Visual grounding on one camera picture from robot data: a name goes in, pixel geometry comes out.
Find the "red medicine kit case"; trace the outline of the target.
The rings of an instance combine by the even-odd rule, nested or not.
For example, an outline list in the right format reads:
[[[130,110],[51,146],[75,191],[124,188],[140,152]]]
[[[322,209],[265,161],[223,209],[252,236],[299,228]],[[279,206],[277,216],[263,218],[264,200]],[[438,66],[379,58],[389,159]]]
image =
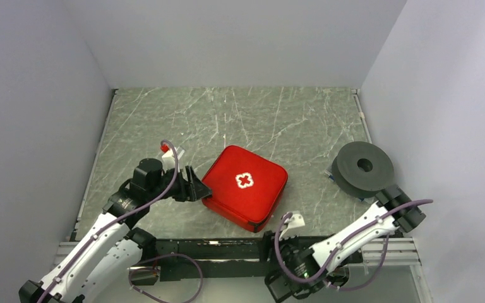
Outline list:
[[[275,211],[288,178],[281,165],[230,145],[202,178],[212,190],[202,203],[244,230],[258,233]]]

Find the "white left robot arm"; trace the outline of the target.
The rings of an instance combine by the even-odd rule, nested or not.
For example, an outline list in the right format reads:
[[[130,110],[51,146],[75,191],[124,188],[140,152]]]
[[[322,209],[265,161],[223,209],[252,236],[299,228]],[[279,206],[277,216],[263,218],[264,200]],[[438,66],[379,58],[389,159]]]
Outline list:
[[[26,281],[21,302],[86,302],[112,275],[160,259],[156,238],[136,224],[161,199],[198,201],[212,196],[190,166],[164,169],[155,158],[145,158],[132,178],[112,194],[92,228],[73,250],[40,281]]]

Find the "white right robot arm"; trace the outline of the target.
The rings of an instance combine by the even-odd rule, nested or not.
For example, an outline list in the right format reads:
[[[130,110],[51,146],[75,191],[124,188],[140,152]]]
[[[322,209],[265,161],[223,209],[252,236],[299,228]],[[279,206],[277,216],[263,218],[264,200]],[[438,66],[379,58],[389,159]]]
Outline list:
[[[412,200],[398,186],[391,186],[378,192],[356,221],[308,247],[297,241],[298,229],[305,226],[302,215],[286,213],[272,234],[272,262],[278,269],[265,277],[273,300],[305,299],[324,287],[343,291],[344,284],[339,282],[335,270],[379,237],[386,237],[381,253],[381,259],[385,259],[390,235],[396,231],[408,233],[418,227],[426,217],[420,206],[432,202],[432,199]]]

